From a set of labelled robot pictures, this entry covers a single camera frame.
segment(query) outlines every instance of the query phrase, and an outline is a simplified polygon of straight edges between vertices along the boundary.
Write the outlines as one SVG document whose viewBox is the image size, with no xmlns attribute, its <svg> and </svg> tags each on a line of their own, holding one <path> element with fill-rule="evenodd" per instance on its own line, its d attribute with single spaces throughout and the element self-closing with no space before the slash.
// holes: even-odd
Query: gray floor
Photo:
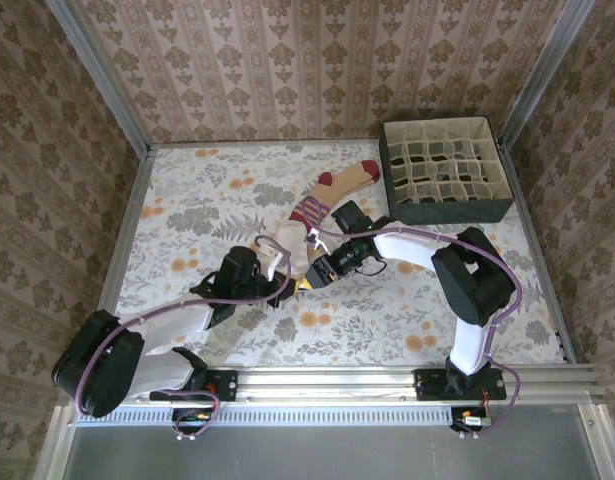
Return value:
<svg viewBox="0 0 615 480">
<path fill-rule="evenodd" d="M 517 407 L 500 429 L 460 440 L 447 427 L 209 430 L 79 428 L 67 479 L 595 479 L 575 407 Z"/>
</svg>

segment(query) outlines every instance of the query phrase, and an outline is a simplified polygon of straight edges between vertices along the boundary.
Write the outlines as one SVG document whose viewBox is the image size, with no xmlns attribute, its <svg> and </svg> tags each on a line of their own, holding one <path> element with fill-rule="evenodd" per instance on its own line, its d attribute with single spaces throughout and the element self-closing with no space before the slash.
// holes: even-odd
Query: sock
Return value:
<svg viewBox="0 0 615 480">
<path fill-rule="evenodd" d="M 374 160 L 363 160 L 334 175 L 331 172 L 322 173 L 318 177 L 318 182 L 311 195 L 308 195 L 320 204 L 320 217 L 318 216 L 318 204 L 312 199 L 307 200 L 307 197 L 305 197 L 294 207 L 289 219 L 301 222 L 306 228 L 309 228 L 308 222 L 303 216 L 303 209 L 305 209 L 310 219 L 318 220 L 309 223 L 318 225 L 342 198 L 367 185 L 376 183 L 379 178 L 380 171 Z"/>
</svg>

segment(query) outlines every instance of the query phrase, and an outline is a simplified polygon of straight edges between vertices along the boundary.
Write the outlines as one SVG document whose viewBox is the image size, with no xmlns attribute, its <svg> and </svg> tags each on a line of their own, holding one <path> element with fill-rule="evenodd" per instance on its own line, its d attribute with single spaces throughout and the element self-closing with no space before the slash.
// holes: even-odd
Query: damask wallpaper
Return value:
<svg viewBox="0 0 615 480">
<path fill-rule="evenodd" d="M 615 0 L 597 0 L 513 149 L 566 320 L 615 421 Z"/>
<path fill-rule="evenodd" d="M 45 4 L 0 1 L 0 479 L 33 474 L 136 165 Z"/>
<path fill-rule="evenodd" d="M 152 143 L 504 122 L 562 0 L 78 0 Z"/>
</svg>

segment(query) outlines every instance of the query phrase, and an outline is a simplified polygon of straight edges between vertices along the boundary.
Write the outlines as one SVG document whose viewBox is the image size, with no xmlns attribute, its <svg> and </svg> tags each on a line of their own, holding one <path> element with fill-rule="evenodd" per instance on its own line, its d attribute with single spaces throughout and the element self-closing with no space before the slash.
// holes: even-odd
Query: sock organizer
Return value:
<svg viewBox="0 0 615 480">
<path fill-rule="evenodd" d="M 405 223 L 497 222 L 513 202 L 485 117 L 386 122 L 380 153 L 390 214 Z"/>
</svg>

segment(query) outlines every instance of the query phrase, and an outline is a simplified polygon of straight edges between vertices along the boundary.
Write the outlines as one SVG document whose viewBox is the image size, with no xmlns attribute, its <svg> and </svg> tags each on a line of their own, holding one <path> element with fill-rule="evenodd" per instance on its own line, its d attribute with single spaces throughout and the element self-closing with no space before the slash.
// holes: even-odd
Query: purple cable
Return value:
<svg viewBox="0 0 615 480">
<path fill-rule="evenodd" d="M 167 395 L 179 395 L 182 397 L 188 397 L 191 395 L 204 395 L 206 397 L 211 398 L 214 401 L 214 408 L 211 412 L 209 420 L 205 422 L 205 424 L 200 428 L 200 430 L 198 430 L 197 432 L 191 435 L 187 435 L 183 433 L 182 430 L 180 430 L 180 422 L 187 415 L 191 415 L 191 413 L 195 413 L 195 412 L 200 412 L 201 410 L 194 410 L 193 412 L 189 412 L 187 415 L 181 415 L 180 417 L 176 419 L 176 423 L 174 423 L 174 430 L 176 431 L 178 435 L 182 437 L 187 437 L 187 438 L 199 437 L 200 435 L 205 433 L 205 430 L 211 427 L 216 422 L 216 419 L 218 418 L 218 413 L 220 412 L 220 399 L 218 398 L 218 395 L 214 393 L 207 392 L 204 390 L 189 390 L 186 392 L 181 392 L 180 390 L 171 390 L 171 389 L 160 390 L 160 393 L 165 393 Z"/>
<path fill-rule="evenodd" d="M 483 428 L 479 432 L 473 432 L 473 430 L 471 430 L 469 427 L 466 427 L 466 429 L 469 431 L 472 431 L 474 434 L 477 433 L 478 435 L 483 435 L 487 432 L 491 432 L 493 429 L 498 427 L 498 425 L 500 425 L 500 422 L 503 421 L 507 417 L 507 415 L 509 415 L 511 408 L 516 403 L 516 400 L 520 393 L 520 376 L 518 375 L 518 373 L 512 368 L 506 365 L 502 365 L 496 362 L 493 358 L 491 358 L 491 346 L 494 340 L 494 333 L 496 331 L 496 326 L 504 318 L 511 315 L 511 313 L 514 310 L 516 310 L 517 308 L 520 308 L 520 304 L 523 299 L 523 287 L 520 284 L 520 281 L 518 280 L 518 277 L 516 277 L 516 274 L 513 272 L 513 270 L 509 268 L 509 266 L 505 262 L 503 262 L 500 258 L 496 257 L 495 255 L 492 255 L 491 253 L 487 252 L 486 250 L 483 250 L 482 248 L 476 247 L 475 245 L 471 245 L 470 243 L 463 242 L 462 240 L 458 240 L 457 238 L 452 238 L 452 237 L 448 237 L 447 235 L 440 235 L 440 234 L 436 234 L 433 232 L 428 232 L 426 230 L 420 230 L 414 227 L 407 227 L 407 226 L 398 227 L 398 228 L 397 227 L 387 227 L 387 228 L 381 228 L 379 230 L 369 230 L 367 232 L 361 232 L 361 233 L 336 233 L 336 232 L 330 232 L 330 231 L 324 230 L 320 226 L 314 227 L 314 225 L 316 225 L 317 223 L 314 221 L 313 216 L 310 217 L 310 215 L 307 212 L 307 209 L 305 208 L 305 205 L 308 203 L 311 203 L 312 206 L 318 210 L 318 217 L 322 218 L 322 211 L 320 210 L 320 202 L 316 200 L 314 197 L 307 196 L 303 199 L 303 205 L 302 205 L 302 213 L 303 213 L 303 218 L 305 219 L 305 223 L 308 224 L 310 229 L 316 228 L 316 230 L 318 230 L 319 233 L 322 233 L 323 235 L 326 235 L 328 237 L 340 238 L 341 240 L 349 240 L 352 238 L 370 237 L 370 236 L 378 235 L 380 233 L 403 233 L 405 232 L 405 233 L 409 233 L 417 237 L 423 237 L 423 238 L 429 238 L 432 240 L 440 240 L 443 242 L 454 243 L 467 250 L 477 253 L 485 257 L 488 260 L 491 260 L 497 266 L 503 269 L 503 271 L 507 274 L 509 279 L 514 284 L 514 287 L 516 287 L 516 300 L 514 301 L 514 303 L 511 304 L 509 308 L 507 308 L 506 310 L 496 315 L 496 317 L 491 321 L 489 332 L 487 333 L 487 338 L 485 339 L 485 348 L 483 350 L 483 354 L 485 358 L 487 358 L 491 362 L 492 365 L 509 372 L 514 377 L 514 380 L 516 381 L 516 386 L 514 387 L 514 393 L 509 399 L 509 403 L 507 404 L 505 411 L 491 426 Z"/>
<path fill-rule="evenodd" d="M 98 345 L 98 348 L 94 351 L 94 354 L 89 359 L 89 363 L 87 363 L 87 366 L 85 367 L 85 370 L 83 371 L 83 374 L 80 377 L 80 381 L 78 382 L 78 387 L 76 388 L 76 395 L 74 396 L 74 402 L 76 403 L 76 410 L 78 411 L 78 413 L 81 414 L 81 415 L 88 415 L 89 414 L 87 412 L 87 410 L 85 410 L 85 408 L 83 407 L 83 393 L 85 391 L 85 385 L 87 384 L 87 380 L 89 380 L 89 375 L 91 375 L 91 371 L 93 370 L 94 365 L 98 361 L 98 358 L 107 349 L 107 347 L 114 340 L 114 338 L 116 338 L 118 335 L 120 335 L 120 333 L 125 331 L 127 328 L 136 325 L 141 320 L 142 321 L 147 321 L 147 320 L 149 320 L 149 319 L 151 319 L 153 317 L 156 317 L 158 315 L 161 315 L 163 313 L 167 313 L 169 311 L 176 310 L 178 308 L 184 308 L 185 306 L 206 305 L 206 304 L 208 304 L 210 302 L 211 303 L 220 303 L 220 304 L 223 304 L 223 305 L 257 305 L 257 304 L 265 303 L 268 300 L 273 300 L 278 295 L 280 295 L 283 292 L 283 290 L 285 290 L 285 288 L 287 288 L 287 285 L 289 285 L 289 279 L 291 277 L 291 262 L 290 262 L 291 252 L 289 252 L 288 250 L 284 249 L 276 240 L 274 240 L 273 238 L 271 238 L 271 237 L 269 237 L 267 235 L 258 235 L 254 239 L 254 243 L 256 244 L 256 246 L 260 246 L 259 240 L 267 240 L 267 241 L 269 241 L 272 244 L 272 246 L 278 252 L 280 252 L 280 254 L 283 256 L 285 262 L 287 263 L 287 273 L 286 273 L 286 276 L 285 276 L 285 280 L 283 281 L 283 283 L 280 286 L 280 288 L 278 288 L 278 290 L 276 290 L 274 293 L 272 293 L 270 295 L 267 295 L 266 297 L 259 298 L 259 299 L 256 299 L 254 301 L 251 301 L 251 300 L 233 300 L 233 299 L 230 299 L 230 298 L 218 298 L 218 299 L 216 299 L 216 298 L 211 298 L 211 299 L 199 298 L 197 300 L 190 300 L 188 302 L 181 302 L 179 304 L 167 305 L 165 307 L 161 307 L 161 308 L 153 310 L 153 311 L 151 311 L 149 313 L 146 313 L 146 314 L 144 314 L 144 315 L 142 315 L 140 317 L 133 318 L 133 319 L 123 323 L 122 325 L 119 325 L 114 330 L 112 330 L 112 332 L 109 335 L 107 335 L 107 337 L 105 337 L 105 339 L 102 341 L 102 343 L 100 345 Z"/>
</svg>

